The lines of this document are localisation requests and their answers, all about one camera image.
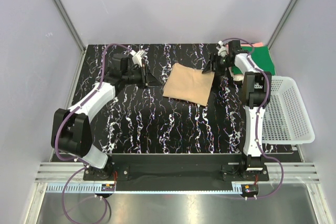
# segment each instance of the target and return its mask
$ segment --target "plastic basket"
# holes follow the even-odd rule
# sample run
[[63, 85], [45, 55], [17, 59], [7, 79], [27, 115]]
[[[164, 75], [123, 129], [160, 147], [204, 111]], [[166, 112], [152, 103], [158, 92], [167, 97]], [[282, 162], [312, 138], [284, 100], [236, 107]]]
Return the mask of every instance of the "plastic basket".
[[267, 144], [306, 144], [315, 139], [298, 86], [290, 77], [272, 76], [271, 98], [262, 123]]

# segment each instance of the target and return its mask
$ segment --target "black marble table surface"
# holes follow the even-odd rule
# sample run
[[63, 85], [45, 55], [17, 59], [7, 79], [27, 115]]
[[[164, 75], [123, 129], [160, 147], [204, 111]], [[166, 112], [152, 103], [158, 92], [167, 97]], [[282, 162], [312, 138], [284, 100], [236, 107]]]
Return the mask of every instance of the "black marble table surface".
[[[72, 104], [80, 101], [99, 81], [101, 55], [106, 45], [89, 45]], [[172, 66], [202, 69], [215, 44], [128, 45], [147, 52], [153, 75], [163, 84]], [[107, 64], [115, 53], [111, 47]], [[227, 77], [213, 83], [208, 106], [169, 99], [163, 87], [139, 89], [127, 86], [91, 122], [94, 144], [106, 153], [239, 153], [245, 137], [245, 111], [240, 87]], [[290, 145], [264, 145], [266, 153], [292, 153]]]

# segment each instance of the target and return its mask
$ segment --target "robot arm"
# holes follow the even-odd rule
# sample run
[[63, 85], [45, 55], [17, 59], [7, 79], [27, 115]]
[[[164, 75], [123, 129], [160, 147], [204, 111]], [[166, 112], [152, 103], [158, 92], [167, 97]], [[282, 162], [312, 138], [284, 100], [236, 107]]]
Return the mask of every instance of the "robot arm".
[[147, 88], [161, 85], [142, 60], [145, 52], [141, 50], [132, 55], [132, 58], [124, 54], [114, 55], [112, 66], [104, 72], [103, 82], [97, 82], [81, 101], [67, 110], [58, 109], [54, 115], [52, 147], [55, 148], [56, 135], [61, 123], [71, 112], [74, 112], [61, 130], [58, 148], [70, 155], [80, 157], [103, 174], [112, 174], [112, 160], [110, 156], [93, 145], [90, 122], [125, 86], [136, 84], [140, 88]]
[[[264, 167], [264, 160], [258, 148], [257, 142], [261, 145], [263, 132], [263, 118], [265, 108], [270, 100], [268, 94], [267, 102], [259, 110], [258, 125], [256, 113], [266, 96], [266, 81], [260, 73], [262, 71], [257, 67], [247, 50], [243, 50], [239, 40], [232, 40], [226, 46], [222, 41], [219, 42], [218, 53], [211, 55], [210, 61], [203, 70], [203, 73], [210, 71], [216, 75], [224, 75], [226, 69], [237, 66], [244, 75], [242, 102], [246, 112], [246, 137], [243, 149], [243, 159], [245, 171], [261, 171]], [[269, 84], [271, 84], [271, 73], [265, 72]]]

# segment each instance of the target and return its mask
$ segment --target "gray wall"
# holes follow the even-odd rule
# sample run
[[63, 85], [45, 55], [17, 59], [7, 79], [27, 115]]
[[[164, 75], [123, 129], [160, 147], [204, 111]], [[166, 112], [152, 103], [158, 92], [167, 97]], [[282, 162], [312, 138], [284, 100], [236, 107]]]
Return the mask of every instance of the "gray wall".
[[62, 0], [85, 44], [267, 42], [290, 0]]
[[299, 0], [271, 48], [280, 76], [294, 78], [308, 110], [316, 139], [303, 146], [316, 164], [336, 220], [336, 1]]
[[80, 52], [51, 0], [0, 0], [0, 222], [22, 223]]

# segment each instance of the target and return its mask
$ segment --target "purple cable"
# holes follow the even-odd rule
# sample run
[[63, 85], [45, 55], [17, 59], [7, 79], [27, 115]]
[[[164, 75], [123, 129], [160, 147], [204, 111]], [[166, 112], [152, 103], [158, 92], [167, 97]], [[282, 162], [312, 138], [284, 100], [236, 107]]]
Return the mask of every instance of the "purple cable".
[[[94, 195], [91, 195], [89, 197], [86, 197], [84, 199], [82, 199], [81, 201], [79, 201], [75, 206], [71, 207], [70, 209], [67, 210], [67, 213], [70, 213], [71, 211], [73, 211], [74, 209], [76, 209], [80, 204], [82, 204], [83, 202], [85, 201], [88, 201], [89, 199], [92, 199], [94, 198]], [[57, 217], [61, 217], [64, 215], [64, 213], [61, 213], [61, 214], [58, 214], [58, 213], [55, 213], [54, 214], [57, 216]]]
[[99, 82], [99, 86], [98, 86], [98, 89], [101, 88], [102, 84], [103, 84], [103, 79], [104, 79], [104, 69], [105, 69], [105, 55], [106, 55], [106, 52], [107, 52], [107, 49], [109, 49], [109, 47], [112, 47], [112, 46], [119, 46], [119, 47], [122, 47], [124, 49], [126, 49], [127, 51], [131, 51], [130, 48], [124, 46], [124, 45], [121, 45], [121, 44], [109, 44], [108, 46], [105, 47], [103, 53], [102, 53], [102, 64], [101, 64], [101, 78], [100, 78], [100, 82]]
[[[269, 80], [267, 78], [267, 75], [265, 74], [264, 71], [262, 71], [260, 68], [257, 68], [257, 66], [255, 66], [252, 62], [252, 60], [247, 56], [247, 61], [250, 63], [250, 65], [257, 71], [259, 71], [265, 78], [266, 80], [266, 96], [264, 98], [264, 100], [262, 101], [261, 105], [258, 107], [258, 110], [257, 110], [257, 116], [256, 116], [256, 139], [259, 139], [258, 138], [258, 121], [259, 121], [259, 112], [261, 110], [261, 108], [265, 105], [265, 103], [267, 102], [267, 99], [268, 99], [268, 95], [269, 95], [269, 92], [270, 92], [270, 85], [269, 85]], [[275, 162], [277, 162], [279, 165], [280, 165], [280, 168], [281, 168], [281, 179], [280, 179], [280, 183], [279, 185], [277, 186], [277, 188], [272, 191], [271, 193], [267, 194], [267, 195], [264, 195], [264, 196], [260, 196], [258, 197], [258, 199], [264, 199], [264, 198], [267, 198], [269, 196], [272, 196], [273, 194], [275, 194], [281, 187], [282, 185], [282, 182], [283, 182], [283, 176], [284, 176], [284, 167], [282, 166], [282, 163], [275, 157], [269, 157], [265, 154], [265, 152], [263, 151], [263, 149], [261, 148], [259, 142], [257, 142], [257, 146], [261, 152], [261, 154], [263, 155], [264, 158], [266, 159], [271, 159]]]
[[[73, 160], [75, 159], [76, 157], [62, 157], [60, 154], [59, 154], [59, 148], [58, 148], [58, 142], [59, 142], [59, 138], [60, 138], [60, 135], [61, 135], [61, 132], [62, 132], [62, 129], [64, 127], [64, 125], [68, 122], [68, 120], [71, 118], [71, 116], [73, 114], [75, 114], [76, 111], [78, 111], [83, 105], [85, 105], [97, 92], [98, 90], [101, 88], [102, 86], [102, 83], [103, 83], [103, 80], [104, 80], [104, 69], [105, 69], [105, 56], [106, 56], [106, 52], [107, 52], [107, 49], [110, 48], [111, 46], [120, 46], [122, 48], [125, 48], [126, 50], [128, 51], [131, 51], [130, 48], [124, 46], [124, 45], [120, 45], [120, 44], [109, 44], [105, 47], [103, 53], [102, 53], [102, 66], [101, 66], [101, 77], [100, 77], [100, 82], [99, 82], [99, 85], [98, 87], [88, 96], [85, 98], [84, 101], [82, 101], [82, 103], [76, 107], [74, 110], [72, 110], [65, 118], [64, 120], [62, 121], [61, 125], [59, 126], [58, 130], [57, 130], [57, 133], [56, 133], [56, 137], [55, 137], [55, 153], [56, 153], [56, 156], [61, 160], [61, 161], [69, 161], [69, 160]], [[84, 160], [80, 159], [79, 160], [85, 164], [87, 164]], [[76, 222], [74, 220], [71, 219], [71, 217], [68, 215], [66, 209], [65, 209], [65, 205], [64, 205], [64, 194], [65, 194], [65, 189], [67, 188], [69, 182], [72, 180], [73, 177], [75, 177], [76, 174], [78, 174], [79, 172], [81, 172], [82, 170], [84, 170], [85, 167], [83, 167], [82, 169], [78, 170], [77, 172], [75, 172], [69, 179], [68, 181], [66, 182], [65, 184], [65, 187], [62, 191], [62, 208], [63, 208], [63, 212], [65, 214], [65, 216], [68, 218], [68, 220], [70, 220], [72, 223], [75, 223], [75, 224], [81, 224], [79, 222]], [[106, 215], [106, 212], [107, 212], [107, 205], [108, 205], [108, 202], [106, 199], [104, 199], [104, 202], [105, 202], [105, 211], [104, 211], [104, 214], [103, 216], [97, 221], [95, 222], [94, 224], [99, 224], [103, 218], [105, 217]]]
[[222, 42], [225, 42], [227, 40], [233, 40], [233, 39], [234, 40], [241, 40], [242, 42], [245, 42], [246, 44], [249, 44], [251, 46], [252, 50], [251, 50], [251, 52], [249, 52], [247, 54], [247, 56], [251, 55], [254, 52], [254, 46], [250, 42], [248, 42], [248, 41], [246, 41], [244, 39], [240, 39], [240, 38], [227, 38], [227, 39], [223, 39]]
[[58, 157], [59, 160], [61, 161], [70, 161], [75, 159], [76, 157], [62, 157], [59, 154], [59, 148], [58, 148], [58, 142], [59, 142], [59, 138], [61, 136], [61, 132], [63, 130], [64, 125], [68, 122], [68, 120], [71, 118], [71, 116], [77, 111], [79, 110], [82, 106], [84, 106], [97, 92], [98, 90], [101, 88], [103, 80], [104, 80], [104, 69], [105, 69], [105, 57], [106, 57], [106, 52], [107, 49], [110, 48], [111, 46], [120, 46], [122, 48], [125, 48], [126, 50], [130, 51], [131, 49], [121, 45], [121, 44], [109, 44], [105, 47], [103, 53], [102, 53], [102, 65], [101, 65], [101, 77], [100, 77], [100, 82], [98, 87], [84, 100], [82, 101], [82, 103], [80, 104], [80, 106], [76, 107], [74, 110], [72, 110], [62, 121], [61, 125], [59, 126], [57, 133], [56, 133], [56, 138], [55, 138], [55, 153], [56, 156]]
[[[81, 224], [80, 222], [76, 222], [75, 220], [73, 220], [69, 215], [68, 215], [68, 212], [67, 210], [65, 209], [65, 204], [64, 204], [64, 194], [65, 194], [65, 190], [68, 186], [68, 184], [70, 183], [70, 181], [73, 179], [73, 177], [75, 177], [78, 173], [80, 173], [82, 170], [84, 170], [86, 167], [84, 166], [83, 168], [79, 169], [78, 171], [76, 171], [74, 174], [72, 174], [72, 176], [68, 179], [68, 181], [65, 183], [64, 185], [64, 188], [62, 190], [62, 209], [63, 209], [63, 213], [64, 215], [67, 217], [67, 219], [71, 222], [71, 223], [74, 223], [74, 224]], [[93, 224], [99, 224], [105, 217], [106, 213], [107, 213], [107, 206], [108, 206], [108, 202], [105, 198], [101, 198], [104, 203], [105, 203], [105, 211], [104, 211], [104, 214], [102, 215], [102, 217], [94, 222]]]

